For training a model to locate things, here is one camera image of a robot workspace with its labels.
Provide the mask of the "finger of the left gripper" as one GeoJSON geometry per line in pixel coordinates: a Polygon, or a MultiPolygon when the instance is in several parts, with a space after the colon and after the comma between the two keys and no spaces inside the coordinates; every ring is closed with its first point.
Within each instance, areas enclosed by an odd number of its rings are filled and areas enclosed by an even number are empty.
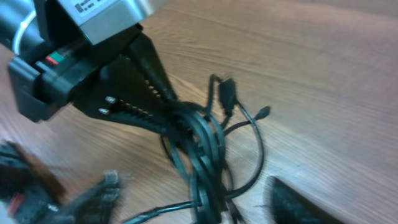
{"type": "Polygon", "coordinates": [[[160,93],[162,99],[178,100],[155,46],[148,36],[142,32],[137,35],[129,45],[129,57],[137,64],[139,71],[154,89],[160,93]]]}

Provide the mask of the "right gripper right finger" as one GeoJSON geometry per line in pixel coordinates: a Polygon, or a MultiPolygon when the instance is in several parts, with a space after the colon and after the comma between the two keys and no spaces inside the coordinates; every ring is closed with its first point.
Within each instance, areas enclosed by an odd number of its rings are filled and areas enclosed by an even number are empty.
{"type": "Polygon", "coordinates": [[[277,224],[344,224],[275,176],[269,205],[277,224]]]}

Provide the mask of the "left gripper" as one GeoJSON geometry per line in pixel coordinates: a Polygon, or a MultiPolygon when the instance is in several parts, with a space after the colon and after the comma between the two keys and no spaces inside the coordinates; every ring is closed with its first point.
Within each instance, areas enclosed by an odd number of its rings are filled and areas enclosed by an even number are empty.
{"type": "Polygon", "coordinates": [[[9,1],[8,72],[20,114],[46,121],[73,104],[91,118],[166,133],[166,104],[129,57],[141,32],[139,22],[93,45],[58,1],[9,1]]]}

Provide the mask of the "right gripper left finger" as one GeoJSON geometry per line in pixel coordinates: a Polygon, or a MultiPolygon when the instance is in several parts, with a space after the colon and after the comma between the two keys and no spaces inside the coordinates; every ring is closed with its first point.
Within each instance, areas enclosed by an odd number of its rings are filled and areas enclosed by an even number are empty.
{"type": "Polygon", "coordinates": [[[1,224],[108,224],[119,197],[119,176],[104,173],[97,184],[62,204],[52,184],[13,142],[1,143],[1,224]]]}

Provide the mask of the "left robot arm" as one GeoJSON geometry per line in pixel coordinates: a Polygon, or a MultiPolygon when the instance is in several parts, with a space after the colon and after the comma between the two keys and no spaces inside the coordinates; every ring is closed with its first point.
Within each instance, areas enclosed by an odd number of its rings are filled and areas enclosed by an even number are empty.
{"type": "Polygon", "coordinates": [[[165,134],[177,96],[142,21],[150,0],[1,1],[1,43],[17,109],[37,123],[73,105],[86,116],[165,134]]]}

